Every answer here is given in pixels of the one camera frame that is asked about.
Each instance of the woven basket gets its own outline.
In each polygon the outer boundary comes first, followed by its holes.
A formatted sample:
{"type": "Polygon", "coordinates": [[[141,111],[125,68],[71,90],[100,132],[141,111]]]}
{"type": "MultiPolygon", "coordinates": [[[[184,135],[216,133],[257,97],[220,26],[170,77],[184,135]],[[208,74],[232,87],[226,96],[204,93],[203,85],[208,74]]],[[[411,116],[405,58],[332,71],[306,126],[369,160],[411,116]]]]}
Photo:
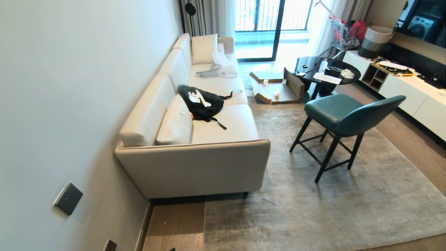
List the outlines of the woven basket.
{"type": "Polygon", "coordinates": [[[368,59],[378,57],[386,43],[393,36],[393,30],[385,27],[367,27],[364,41],[359,48],[358,55],[368,59]]]}

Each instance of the sofa cushion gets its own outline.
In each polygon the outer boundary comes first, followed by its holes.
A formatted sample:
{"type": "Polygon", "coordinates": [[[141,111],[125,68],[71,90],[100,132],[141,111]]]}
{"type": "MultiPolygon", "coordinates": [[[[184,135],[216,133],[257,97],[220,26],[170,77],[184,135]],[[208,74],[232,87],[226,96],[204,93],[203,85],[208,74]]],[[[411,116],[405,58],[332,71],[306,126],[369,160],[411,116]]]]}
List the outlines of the sofa cushion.
{"type": "Polygon", "coordinates": [[[214,116],[217,122],[193,121],[192,144],[240,142],[259,139],[256,123],[248,105],[228,105],[214,116]]]}
{"type": "Polygon", "coordinates": [[[190,71],[192,67],[192,49],[190,47],[189,33],[184,33],[183,35],[181,35],[177,42],[173,45],[173,48],[181,50],[186,62],[186,66],[190,71]]]}
{"type": "Polygon", "coordinates": [[[170,76],[175,92],[179,85],[187,84],[189,72],[183,52],[180,49],[172,49],[159,71],[160,74],[168,74],[170,76]]]}
{"type": "Polygon", "coordinates": [[[174,96],[170,78],[165,74],[156,75],[119,132],[125,147],[156,144],[158,130],[174,96]]]}
{"type": "Polygon", "coordinates": [[[217,34],[192,37],[192,64],[212,63],[212,53],[217,52],[217,34]]]}
{"type": "MultiPolygon", "coordinates": [[[[237,58],[234,54],[225,54],[227,59],[232,63],[232,65],[222,67],[218,70],[218,72],[228,72],[228,73],[239,73],[239,65],[237,64],[237,58]]],[[[203,64],[194,64],[190,70],[190,76],[195,76],[197,72],[200,71],[209,71],[211,66],[214,63],[203,63],[203,64]]]]}
{"type": "Polygon", "coordinates": [[[184,145],[190,143],[192,117],[183,98],[177,94],[170,103],[158,131],[159,145],[184,145]]]}
{"type": "Polygon", "coordinates": [[[243,82],[240,76],[235,78],[202,78],[191,76],[188,85],[220,96],[228,96],[232,90],[240,89],[241,92],[234,91],[232,98],[225,100],[224,105],[248,103],[248,98],[246,97],[245,88],[243,87],[243,82]]]}

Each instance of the chair backrest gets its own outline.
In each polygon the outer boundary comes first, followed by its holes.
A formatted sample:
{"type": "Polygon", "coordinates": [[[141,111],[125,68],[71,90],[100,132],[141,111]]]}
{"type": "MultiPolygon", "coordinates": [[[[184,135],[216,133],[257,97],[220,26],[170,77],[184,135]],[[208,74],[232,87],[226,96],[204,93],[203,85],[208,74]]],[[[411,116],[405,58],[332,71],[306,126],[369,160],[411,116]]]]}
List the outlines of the chair backrest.
{"type": "Polygon", "coordinates": [[[346,136],[364,133],[381,122],[405,99],[405,96],[399,95],[359,107],[345,116],[333,128],[333,132],[346,136]]]}

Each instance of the red bag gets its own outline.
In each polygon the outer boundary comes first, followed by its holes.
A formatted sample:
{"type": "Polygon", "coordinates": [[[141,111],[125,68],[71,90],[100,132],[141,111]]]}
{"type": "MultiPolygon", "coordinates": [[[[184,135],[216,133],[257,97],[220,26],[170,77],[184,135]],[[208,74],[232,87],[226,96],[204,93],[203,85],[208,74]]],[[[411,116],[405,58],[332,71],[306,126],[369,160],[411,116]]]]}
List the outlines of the red bag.
{"type": "Polygon", "coordinates": [[[364,40],[366,31],[367,26],[362,20],[356,21],[350,28],[350,34],[361,42],[364,40]]]}

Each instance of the glass door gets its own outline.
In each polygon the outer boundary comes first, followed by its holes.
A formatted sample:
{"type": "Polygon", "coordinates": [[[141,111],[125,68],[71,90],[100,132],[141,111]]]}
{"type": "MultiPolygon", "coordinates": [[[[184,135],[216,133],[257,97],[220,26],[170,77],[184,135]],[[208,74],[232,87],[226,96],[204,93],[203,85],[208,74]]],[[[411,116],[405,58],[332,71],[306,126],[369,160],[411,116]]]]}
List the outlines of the glass door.
{"type": "Polygon", "coordinates": [[[235,0],[238,62],[275,61],[285,0],[235,0]]]}

